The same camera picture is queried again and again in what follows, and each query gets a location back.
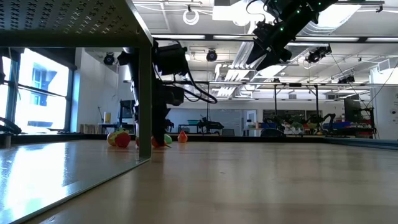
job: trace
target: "white wall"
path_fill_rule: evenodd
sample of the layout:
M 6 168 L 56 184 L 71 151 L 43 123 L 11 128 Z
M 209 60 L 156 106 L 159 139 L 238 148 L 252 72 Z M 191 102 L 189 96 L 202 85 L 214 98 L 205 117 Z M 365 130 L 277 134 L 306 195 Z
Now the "white wall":
M 102 115 L 111 112 L 111 122 L 116 122 L 119 101 L 132 99 L 129 84 L 123 83 L 125 68 L 121 67 L 118 75 L 83 48 L 76 49 L 75 65 L 71 131 L 79 131 L 80 124 L 100 123 L 98 107 Z
M 398 70 L 390 68 L 379 72 L 373 69 L 371 72 L 371 83 L 398 83 Z M 372 97 L 377 94 L 373 101 L 374 120 L 380 139 L 398 139 L 398 87 L 385 86 L 383 89 L 372 88 Z

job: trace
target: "metal frame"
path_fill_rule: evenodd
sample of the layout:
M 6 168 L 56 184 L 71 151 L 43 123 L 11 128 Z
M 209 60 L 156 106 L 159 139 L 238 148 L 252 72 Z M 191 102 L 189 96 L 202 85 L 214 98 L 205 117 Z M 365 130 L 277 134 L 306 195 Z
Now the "metal frame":
M 252 42 L 252 34 L 154 34 L 156 40 Z M 288 46 L 319 46 L 319 44 L 398 44 L 394 36 L 304 36 L 298 35 Z

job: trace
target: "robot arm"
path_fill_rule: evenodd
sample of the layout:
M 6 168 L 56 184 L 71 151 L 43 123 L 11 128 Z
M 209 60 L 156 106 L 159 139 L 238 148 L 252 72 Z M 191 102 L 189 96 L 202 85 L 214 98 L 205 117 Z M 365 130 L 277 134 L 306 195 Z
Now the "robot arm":
M 164 83 L 161 79 L 158 79 L 156 74 L 162 75 L 186 75 L 188 74 L 191 79 L 191 85 L 193 85 L 199 92 L 208 96 L 211 101 L 209 103 L 217 103 L 214 96 L 200 89 L 196 86 L 190 73 L 188 62 L 185 59 L 185 51 L 179 43 L 175 45 L 169 45 L 165 47 L 159 47 L 155 41 L 152 48 L 152 70 L 150 74 L 152 76 L 152 135 L 154 136 L 157 143 L 160 145 L 164 142 L 164 134 L 168 125 L 170 124 L 166 120 L 166 116 L 170 109 L 167 109 L 167 104 L 179 106 L 183 103 L 184 95 L 189 91 L 173 85 L 173 83 Z M 127 65 L 131 74 L 131 91 L 136 99 L 134 105 L 134 119 L 136 123 L 139 121 L 139 91 L 138 91 L 138 68 L 139 68 L 139 51 L 138 49 L 124 49 L 124 52 L 118 57 L 120 65 Z
M 251 64 L 260 57 L 264 60 L 256 68 L 260 71 L 271 65 L 286 62 L 292 57 L 292 53 L 284 47 L 310 22 L 318 24 L 319 13 L 327 9 L 338 0 L 265 0 L 264 8 L 276 19 L 274 24 L 265 21 L 257 23 L 253 34 L 254 47 L 247 60 Z M 353 3 L 365 0 L 350 0 Z

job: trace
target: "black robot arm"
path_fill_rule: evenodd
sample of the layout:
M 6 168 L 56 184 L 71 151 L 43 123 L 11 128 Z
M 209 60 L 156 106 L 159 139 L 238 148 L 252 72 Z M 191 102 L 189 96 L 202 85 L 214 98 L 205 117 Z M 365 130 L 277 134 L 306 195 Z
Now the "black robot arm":
M 209 103 L 217 103 L 214 96 L 200 89 L 193 81 L 192 75 L 189 71 L 188 62 L 185 59 L 185 51 L 180 43 L 159 47 L 158 43 L 154 41 L 152 48 L 152 69 L 148 74 L 152 77 L 152 135 L 156 142 L 160 145 L 164 142 L 164 134 L 170 121 L 166 120 L 166 116 L 170 109 L 167 109 L 167 104 L 179 106 L 183 103 L 185 93 L 196 96 L 194 93 L 174 85 L 174 83 L 164 83 L 157 78 L 157 74 L 161 75 L 186 75 L 190 77 L 191 85 L 193 85 L 199 92 L 208 96 L 211 101 Z M 131 91 L 134 95 L 134 118 L 139 122 L 139 50 L 134 48 L 124 49 L 124 52 L 118 57 L 120 65 L 127 65 L 131 74 Z M 201 96 L 196 96 L 201 100 L 206 100 Z

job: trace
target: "computer screen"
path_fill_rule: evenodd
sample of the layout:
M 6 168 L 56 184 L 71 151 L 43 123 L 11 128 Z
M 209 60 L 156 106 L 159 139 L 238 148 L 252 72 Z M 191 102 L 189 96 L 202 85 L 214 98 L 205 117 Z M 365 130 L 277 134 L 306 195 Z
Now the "computer screen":
M 122 112 L 122 118 L 133 118 L 132 117 L 132 112 L 134 112 L 134 100 L 122 100 L 121 101 L 121 106 L 123 107 L 123 112 Z
M 346 121 L 360 123 L 363 120 L 361 115 L 361 102 L 346 98 L 344 99 L 344 109 Z

